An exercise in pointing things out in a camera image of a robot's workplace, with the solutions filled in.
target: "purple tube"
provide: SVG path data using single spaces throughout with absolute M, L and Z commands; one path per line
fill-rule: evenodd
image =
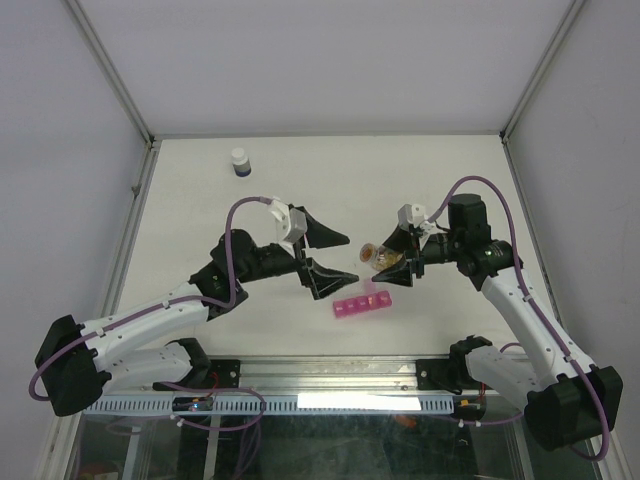
M 449 190 L 449 193 L 447 193 L 447 196 L 444 198 L 444 200 L 443 200 L 442 204 L 440 205 L 440 207 L 435 211 L 435 213 L 433 215 L 431 215 L 429 217 L 428 221 L 430 223 L 435 222 L 440 217 L 440 215 L 442 215 L 442 212 L 444 212 L 444 209 L 447 208 L 447 205 L 449 204 L 449 201 L 451 200 L 451 197 L 453 197 L 453 195 L 455 194 L 456 190 L 458 190 L 460 185 L 462 185 L 463 183 L 466 183 L 468 181 L 471 181 L 471 180 L 476 180 L 478 182 L 484 183 L 489 188 L 491 188 L 491 190 L 493 190 L 493 192 L 500 199 L 500 203 L 502 204 L 502 208 L 504 209 L 504 212 L 505 212 L 505 214 L 507 216 L 507 223 L 509 224 L 509 236 L 510 236 L 510 239 L 511 239 L 511 248 L 513 249 L 513 258 L 515 258 L 515 259 L 519 258 L 519 256 L 518 256 L 518 245 L 517 245 L 517 242 L 516 242 L 516 229 L 515 229 L 515 225 L 513 224 L 513 216 L 511 215 L 511 209 L 509 208 L 509 205 L 507 204 L 506 198 L 504 198 L 504 195 L 498 189 L 498 187 L 496 187 L 493 184 L 493 182 L 487 180 L 484 177 L 480 177 L 478 175 L 470 175 L 468 177 L 463 177 L 460 180 L 458 180 L 456 183 L 454 183 L 453 187 L 451 187 L 451 190 Z M 522 276 L 522 267 L 520 266 L 520 262 L 517 262 L 517 261 L 514 262 L 514 267 L 515 267 L 516 277 L 518 279 L 518 285 L 520 286 L 520 289 L 522 290 L 523 296 L 527 297 L 527 296 L 530 295 L 530 292 L 529 292 L 529 288 L 527 288 L 526 282 L 524 281 L 524 277 Z M 558 346 L 560 347 L 562 352 L 566 356 L 571 356 L 571 350 L 569 349 L 567 344 L 564 342 L 564 340 L 562 340 L 562 337 L 558 334 L 558 332 L 553 327 L 551 322 L 549 322 L 549 319 L 545 316 L 544 312 L 538 306 L 538 304 L 536 303 L 536 301 L 533 298 L 529 299 L 529 305 L 531 305 L 531 308 L 533 309 L 533 311 L 536 312 L 536 315 L 538 316 L 538 318 L 540 319 L 542 324 L 545 326 L 545 328 L 547 329 L 547 331 L 549 332 L 551 337 L 554 339 L 554 341 L 558 344 Z M 584 458 L 586 460 L 591 460 L 593 462 L 599 462 L 600 460 L 603 460 L 604 457 L 607 456 L 607 452 L 609 451 L 609 442 L 610 442 L 610 435 L 611 434 L 609 433 L 609 423 L 607 421 L 607 415 L 606 415 L 606 413 L 604 411 L 604 407 L 602 406 L 602 402 L 600 401 L 600 398 L 598 397 L 598 394 L 596 393 L 595 389 L 593 388 L 593 385 L 591 384 L 591 381 L 587 377 L 586 373 L 584 372 L 584 370 L 582 370 L 582 367 L 580 367 L 578 362 L 576 362 L 575 360 L 572 360 L 570 363 L 571 363 L 571 366 L 576 371 L 576 373 L 578 374 L 578 376 L 580 377 L 580 379 L 584 382 L 584 384 L 585 384 L 585 386 L 587 388 L 587 391 L 589 392 L 589 395 L 591 396 L 591 399 L 593 400 L 593 403 L 594 403 L 594 405 L 596 407 L 596 411 L 598 412 L 598 419 L 600 420 L 600 424 L 602 425 L 602 447 L 600 448 L 600 452 L 598 452 L 597 455 L 591 457 L 591 456 L 583 454 L 582 452 L 579 452 L 579 451 L 575 450 L 575 448 L 573 448 L 573 447 L 572 447 L 572 449 L 580 457 L 582 457 L 582 458 Z
M 230 295 L 229 295 L 229 302 L 225 303 L 225 302 L 221 302 L 220 300 L 216 300 L 215 298 L 210 298 L 210 297 L 203 297 L 203 296 L 199 296 L 199 295 L 188 295 L 188 296 L 184 296 L 184 297 L 180 297 L 180 298 L 175 298 L 171 301 L 169 301 L 170 305 L 176 305 L 178 303 L 184 303 L 184 302 L 191 302 L 191 301 L 200 301 L 203 303 L 207 303 L 210 305 L 216 305 L 218 307 L 222 307 L 222 308 L 229 308 L 231 306 L 233 306 L 236 303 L 236 275 L 235 275 L 235 271 L 233 268 L 233 253 L 231 250 L 231 223 L 233 221 L 233 215 L 235 214 L 236 210 L 241 206 L 244 205 L 245 203 L 250 203 L 250 202 L 260 202 L 260 203 L 264 203 L 264 204 L 270 204 L 271 200 L 266 198 L 266 197 L 247 197 L 247 198 L 243 198 L 241 200 L 238 200 L 236 203 L 234 203 L 231 206 L 231 209 L 229 210 L 229 214 L 227 215 L 227 222 L 226 222 L 226 226 L 225 226 L 225 231 L 224 231 L 224 241 L 225 241 L 225 255 L 226 255 L 226 259 L 227 259 L 227 265 L 228 265 L 228 274 L 229 274 L 229 291 L 230 291 Z M 160 310 L 161 308 L 164 308 L 164 306 L 162 305 L 162 303 L 158 303 L 156 305 L 152 305 L 150 307 L 147 307 L 143 310 L 140 310 L 139 312 L 136 313 L 132 313 L 131 315 L 128 315 L 127 317 L 118 320 L 117 322 L 114 322 L 112 324 L 107 325 L 106 327 L 104 327 L 104 331 L 108 332 L 111 331 L 115 328 L 118 328 L 126 323 L 132 322 L 133 320 L 137 320 L 140 317 L 144 317 L 145 315 L 148 315 L 150 313 L 155 312 L 156 310 Z M 58 350 L 56 353 L 54 353 L 51 357 L 49 357 L 47 360 L 45 360 L 44 362 L 42 362 L 42 365 L 40 365 L 40 367 L 38 367 L 38 369 L 36 370 L 36 373 L 33 375 L 33 377 L 31 377 L 31 380 L 29 381 L 29 395 L 31 396 L 31 398 L 33 398 L 34 400 L 37 400 L 39 402 L 46 402 L 49 400 L 49 397 L 45 397 L 43 395 L 40 395 L 36 392 L 36 383 L 38 382 L 38 379 L 42 376 L 42 374 L 45 372 L 45 370 L 47 368 L 49 368 L 53 362 L 55 362 L 56 360 L 58 360 L 60 357 L 62 357 L 65 353 L 73 350 L 74 348 L 76 348 L 78 345 L 83 344 L 84 342 L 86 342 L 87 340 L 91 340 L 92 338 L 95 338 L 98 334 L 96 332 L 91 332 L 88 333 L 87 335 L 84 335 L 83 337 L 80 337 L 76 340 L 74 340 L 73 342 L 69 343 L 68 345 L 65 345 L 64 347 L 62 347 L 60 350 Z

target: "black mount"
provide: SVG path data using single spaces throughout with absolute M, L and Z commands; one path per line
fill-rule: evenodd
M 488 276 L 494 277 L 498 271 L 513 266 L 511 245 L 491 238 L 487 208 L 479 195 L 454 195 L 448 204 L 448 214 L 449 228 L 445 233 L 431 235 L 422 250 L 419 249 L 422 231 L 396 227 L 383 245 L 404 252 L 403 258 L 372 280 L 411 287 L 414 276 L 424 275 L 425 265 L 455 262 L 460 273 L 479 291 Z
M 492 345 L 484 337 L 473 335 L 449 347 L 449 358 L 416 360 L 418 390 L 446 390 L 462 395 L 463 390 L 477 390 L 480 382 L 469 375 L 465 357 L 474 348 Z
M 194 341 L 197 344 L 197 348 L 200 350 L 198 356 L 192 355 L 192 352 L 187 350 L 191 356 L 191 365 L 193 369 L 179 382 L 174 382 L 181 387 L 206 389 L 213 388 L 216 384 L 216 388 L 237 388 L 240 384 L 240 366 L 241 362 L 238 359 L 211 359 L 202 350 L 200 344 L 195 338 L 183 338 L 177 340 L 177 342 L 184 346 L 184 341 Z M 157 391 L 173 390 L 163 383 L 154 383 L 153 389 Z
M 300 283 L 311 290 L 315 300 L 325 298 L 340 288 L 359 280 L 357 275 L 323 267 L 312 258 L 307 258 L 304 249 L 329 248 L 349 244 L 349 237 L 322 225 L 313 218 L 304 207 L 289 206 L 304 213 L 307 232 L 293 244 L 294 256 L 291 256 L 277 243 L 258 247 L 245 230 L 231 231 L 231 251 L 233 266 L 238 281 L 236 292 L 238 299 L 244 301 L 248 295 L 241 283 L 253 282 L 264 278 L 278 277 L 296 272 Z M 207 292 L 229 299 L 229 279 L 227 277 L 227 258 L 224 235 L 218 245 L 211 250 L 212 261 L 189 280 L 207 296 Z M 214 308 L 212 314 L 220 314 Z
M 36 355 L 36 367 L 80 338 L 81 329 L 82 325 L 77 325 L 71 315 L 53 322 Z M 111 374 L 96 370 L 93 352 L 84 343 L 53 362 L 42 374 L 51 406 L 59 417 L 80 412 L 93 404 L 102 396 L 102 386 L 108 380 L 111 380 Z
M 587 373 L 613 430 L 622 396 L 622 378 L 615 368 Z M 524 418 L 531 434 L 545 450 L 552 451 L 602 433 L 602 425 L 587 387 L 580 377 L 560 377 L 542 392 L 529 392 Z

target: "white wall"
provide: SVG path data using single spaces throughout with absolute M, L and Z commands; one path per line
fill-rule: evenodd
M 156 134 L 497 131 L 569 0 L 82 0 Z
M 94 314 L 143 144 L 61 2 L 3 2 L 0 59 L 0 476 L 19 480 L 52 417 L 27 395 L 35 354 Z
M 563 321 L 625 390 L 635 475 L 640 395 L 640 3 L 594 0 L 512 139 Z

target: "metal frame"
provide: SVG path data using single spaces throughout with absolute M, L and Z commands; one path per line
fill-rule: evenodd
M 153 135 L 149 131 L 149 126 L 147 125 L 147 122 L 145 122 L 144 118 L 142 118 L 142 114 L 140 113 L 140 110 L 138 110 L 138 107 L 133 101 L 133 98 L 131 97 L 129 90 L 127 90 L 127 87 L 124 84 L 122 77 L 120 77 L 118 70 L 113 64 L 111 57 L 109 57 L 107 50 L 104 48 L 104 45 L 100 40 L 100 37 L 98 37 L 98 34 L 96 33 L 96 30 L 93 27 L 91 20 L 89 20 L 89 17 L 84 11 L 84 8 L 82 8 L 80 1 L 79 0 L 61 0 L 61 1 L 62 1 L 62 4 L 66 7 L 69 13 L 69 16 L 71 17 L 71 20 L 73 20 L 76 27 L 78 28 L 78 31 L 80 32 L 80 35 L 85 41 L 87 47 L 93 54 L 93 57 L 95 58 L 96 63 L 98 64 L 98 67 L 100 67 L 100 70 L 102 70 L 102 73 L 104 74 L 104 77 L 107 83 L 113 90 L 113 93 L 115 94 L 116 98 L 122 105 L 122 108 L 124 109 L 127 116 L 129 117 L 129 120 L 131 120 L 131 123 L 133 123 L 133 125 L 136 127 L 136 129 L 138 130 L 138 133 L 140 134 L 140 136 L 142 136 L 145 143 L 147 144 L 153 143 Z
M 301 408 L 298 395 L 264 395 L 265 416 L 309 416 L 309 415 L 451 415 L 454 412 L 452 394 L 416 394 L 402 395 L 417 398 L 420 410 L 389 408 L 373 410 L 364 408 Z M 105 395 L 84 411 L 87 416 L 113 415 L 118 417 L 169 417 L 176 413 L 181 417 L 190 416 L 246 416 L 260 412 L 260 400 L 251 395 L 216 395 L 211 400 L 210 409 L 174 412 L 174 401 L 191 399 L 182 392 L 146 392 L 131 395 Z
M 118 307 L 129 260 L 133 252 L 133 245 L 142 220 L 144 203 L 151 186 L 151 178 L 159 148 L 159 142 L 147 145 L 137 182 L 131 187 L 133 199 L 122 236 L 118 242 L 117 253 L 109 275 L 110 281 L 98 307 L 99 316 L 108 315 Z M 53 418 L 36 467 L 36 479 L 60 480 L 61 478 L 66 478 L 65 474 L 69 466 L 69 459 L 73 451 L 79 424 L 80 415 Z
M 525 87 L 522 95 L 518 99 L 516 106 L 507 121 L 504 129 L 502 130 L 501 136 L 503 138 L 509 138 L 513 133 L 513 130 L 516 128 L 516 125 L 522 118 L 522 114 L 525 109 L 529 105 L 529 102 L 533 98 L 534 94 L 540 88 L 542 81 L 547 75 L 550 67 L 553 64 L 553 61 L 558 55 L 560 48 L 564 45 L 564 41 L 569 36 L 569 33 L 573 29 L 573 26 L 576 23 L 576 20 L 580 16 L 585 4 L 588 0 L 572 0 L 571 4 L 565 11 L 562 20 L 558 24 L 556 31 L 553 33 L 547 48 L 545 48 L 542 57 L 538 61 L 536 68 L 533 70 L 533 74 L 531 78 L 527 82 L 527 86 Z
M 140 225 L 140 221 L 142 218 L 142 213 L 144 209 L 144 204 L 147 198 L 147 194 L 151 184 L 151 178 L 153 175 L 153 170 L 155 168 L 155 164 L 157 161 L 158 150 L 160 148 L 159 142 L 154 142 L 154 135 L 150 132 L 147 123 L 142 117 L 139 109 L 137 108 L 135 102 L 133 101 L 126 85 L 124 84 L 120 74 L 118 73 L 115 65 L 113 64 L 108 52 L 106 51 L 104 45 L 102 44 L 98 34 L 95 31 L 90 19 L 88 18 L 86 12 L 81 6 L 80 0 L 61 0 L 65 8 L 67 9 L 71 19 L 74 24 L 78 28 L 80 34 L 83 37 L 83 40 L 86 42 L 88 48 L 93 54 L 96 63 L 99 68 L 103 72 L 105 79 L 111 86 L 115 96 L 118 101 L 124 108 L 127 113 L 130 121 L 137 129 L 140 136 L 144 139 L 147 144 L 145 157 L 142 162 L 139 174 L 139 180 L 136 185 L 132 186 L 133 192 L 133 200 L 131 204 L 131 208 L 129 210 L 122 238 L 119 242 L 117 253 L 115 255 L 109 284 L 104 292 L 101 306 L 99 308 L 100 316 L 108 315 L 109 313 L 113 313 L 118 306 L 118 301 L 122 292 L 122 288 L 124 285 L 124 279 L 126 277 L 126 272 L 128 268 L 128 264 L 131 258 L 131 253 L 133 250 L 133 244 L 135 242 L 135 237 L 138 232 L 138 227 Z M 538 262 L 541 266 L 544 280 L 547 286 L 547 290 L 549 292 L 549 296 L 552 302 L 552 306 L 556 315 L 558 314 L 555 298 L 553 296 L 553 292 L 551 290 L 549 279 L 547 276 L 547 272 L 545 269 L 545 264 L 539 249 L 536 230 L 531 219 L 530 208 L 527 202 L 526 196 L 522 189 L 522 184 L 520 181 L 519 174 L 517 169 L 513 163 L 511 158 L 511 152 L 509 150 L 509 137 L 513 133 L 516 128 L 519 120 L 521 119 L 523 113 L 526 108 L 532 101 L 535 93 L 540 88 L 540 85 L 544 78 L 546 77 L 549 69 L 553 65 L 555 58 L 557 57 L 564 41 L 572 30 L 573 26 L 576 23 L 580 13 L 583 11 L 584 6 L 586 5 L 587 0 L 573 0 L 569 5 L 568 9 L 565 12 L 560 24 L 558 25 L 556 31 L 554 32 L 547 48 L 545 49 L 540 61 L 536 65 L 536 68 L 527 82 L 527 85 L 514 108 L 508 122 L 506 123 L 502 132 L 495 131 L 486 131 L 486 132 L 440 132 L 439 135 L 444 134 L 481 134 L 481 135 L 493 135 L 500 133 L 500 136 L 503 139 L 503 145 L 505 150 L 505 155 L 507 157 L 507 161 L 509 164 L 509 168 L 511 169 L 513 180 L 516 186 L 516 190 L 518 192 L 518 196 L 523 205 L 523 210 L 525 213 L 525 218 L 527 221 L 527 226 L 529 228 L 529 232 L 532 236 L 534 248 L 536 251 L 536 256 L 538 258 Z M 319 133 L 300 133 L 300 134 L 291 134 L 286 132 L 276 132 L 272 134 L 256 134 L 254 136 L 317 136 L 317 135 L 328 135 L 328 132 L 324 132 L 322 134 Z M 389 132 L 388 134 L 398 135 L 399 133 Z M 415 135 L 424 135 L 427 132 L 415 132 L 409 133 Z M 335 135 L 347 135 L 344 132 L 336 132 Z M 234 138 L 234 137 L 246 137 L 247 134 L 243 135 L 173 135 L 173 134 L 165 134 L 158 136 L 158 138 L 165 139 L 188 139 L 188 138 Z M 348 362 L 345 363 L 345 360 L 353 361 L 353 357 L 335 357 L 333 360 L 323 358 L 321 362 L 332 362 L 340 359 L 341 363 L 345 368 L 348 366 Z M 287 364 L 291 364 L 293 358 L 247 358 L 244 359 L 246 365 L 246 372 L 243 372 L 242 384 L 243 385 L 260 385 L 261 389 L 271 389 L 272 392 L 285 392 L 287 390 L 293 390 L 296 386 L 300 386 L 301 382 L 304 384 L 306 382 L 306 387 L 308 388 L 320 388 L 323 380 L 328 380 L 325 383 L 325 388 L 328 384 L 333 383 L 334 387 L 340 386 L 342 382 L 342 387 L 344 387 L 343 380 L 345 378 L 349 378 L 349 381 L 352 381 L 355 377 L 353 376 L 353 372 L 343 371 L 337 375 L 330 377 L 322 377 L 318 375 L 317 372 L 307 372 L 305 375 L 294 374 L 289 371 L 286 372 Z M 308 362 L 299 363 L 298 366 L 302 366 L 303 370 L 305 365 L 308 367 L 310 364 L 316 362 L 316 366 L 318 366 L 318 362 L 313 359 L 307 359 Z M 409 362 L 410 357 L 395 357 L 394 361 L 396 362 Z M 276 370 L 280 370 L 279 375 L 276 375 Z M 363 382 L 361 384 L 361 389 L 366 390 L 367 388 L 376 392 L 392 391 L 396 394 L 398 393 L 398 387 L 400 391 L 402 391 L 402 387 L 407 386 L 408 394 L 415 394 L 414 392 L 409 391 L 409 381 L 410 375 L 404 375 L 408 372 L 393 372 L 393 371 L 380 371 L 376 376 L 382 375 L 382 381 L 380 379 L 375 379 L 372 376 L 361 375 L 360 379 Z M 40 456 L 39 466 L 36 470 L 36 478 L 51 478 L 58 480 L 60 478 L 65 478 L 65 472 L 69 466 L 69 457 L 73 452 L 73 444 L 74 439 L 78 430 L 80 417 L 78 415 L 72 417 L 64 417 L 58 418 L 56 417 L 49 429 L 47 434 L 47 438 L 44 445 L 44 450 L 42 455 Z M 522 445 L 520 440 L 518 439 L 518 432 L 514 431 L 514 436 L 516 440 L 516 445 L 518 450 L 521 452 Z M 593 439 L 591 445 L 594 449 L 599 448 L 599 440 Z M 620 444 L 618 441 L 618 437 L 613 432 L 612 434 L 612 445 L 611 445 L 610 454 L 607 456 L 605 461 L 600 463 L 600 472 L 602 478 L 604 480 L 608 479 L 631 479 L 631 473 L 626 463 L 626 459 L 622 454 L 622 450 L 620 448 Z M 523 478 L 529 478 L 528 470 L 525 469 L 523 471 Z
M 384 137 L 384 136 L 424 136 L 424 135 L 500 135 L 500 130 L 448 130 L 448 131 L 403 131 L 403 132 L 390 132 L 390 131 L 376 131 L 370 130 L 367 132 L 334 132 L 331 130 L 324 130 L 320 132 L 248 132 L 248 133 L 158 133 L 155 135 L 157 140 L 199 140 L 199 139 L 212 139 L 212 138 L 282 138 L 282 137 Z
M 518 467 L 518 475 L 522 480 L 534 480 L 533 467 L 531 465 L 531 457 L 529 456 L 529 447 L 527 439 L 524 437 L 524 429 L 521 422 L 513 422 L 510 425 L 509 435 L 515 444 L 515 449 L 520 459 Z
M 122 480 L 147 478 L 155 430 L 155 422 L 150 422 L 144 428 L 131 427 L 131 431 L 136 432 L 137 435 L 133 435 L 129 439 L 127 458 L 122 468 Z

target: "white enclosure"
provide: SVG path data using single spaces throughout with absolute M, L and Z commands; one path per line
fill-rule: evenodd
M 173 287 L 206 262 L 234 199 L 280 195 L 304 204 L 352 238 L 312 256 L 366 275 L 354 260 L 361 243 L 383 240 L 402 203 L 435 207 L 468 174 L 505 190 L 535 286 L 550 289 L 582 348 L 622 375 L 621 444 L 614 436 L 603 476 L 632 478 L 626 460 L 640 475 L 639 73 L 637 0 L 0 6 L 3 478 L 45 478 L 69 455 L 61 449 L 74 424 L 56 418 L 49 428 L 50 407 L 26 393 L 51 322 L 113 311 L 121 294 L 128 307 Z M 404 136 L 372 136 L 383 134 Z M 244 180 L 229 171 L 235 146 L 255 162 Z M 340 193 L 325 198 L 331 175 Z M 483 195 L 495 235 L 504 236 L 489 192 L 466 190 Z M 176 220 L 163 223 L 164 212 Z M 360 222 L 355 233 L 349 218 Z M 238 222 L 259 242 L 272 240 L 258 207 Z M 449 267 L 434 267 L 438 281 L 417 287 L 424 311 L 415 291 L 392 289 L 389 316 L 366 327 L 357 317 L 323 323 L 328 302 L 310 302 L 292 277 L 248 287 L 254 299 L 290 302 L 269 328 L 260 330 L 253 302 L 191 333 L 222 354 L 271 353 L 267 345 L 442 353 L 462 333 L 477 333 L 466 317 L 473 309 L 482 333 L 511 340 Z M 469 303 L 452 303 L 447 285 Z M 238 325 L 241 336 L 221 340 Z M 371 335 L 358 343 L 361 328 Z

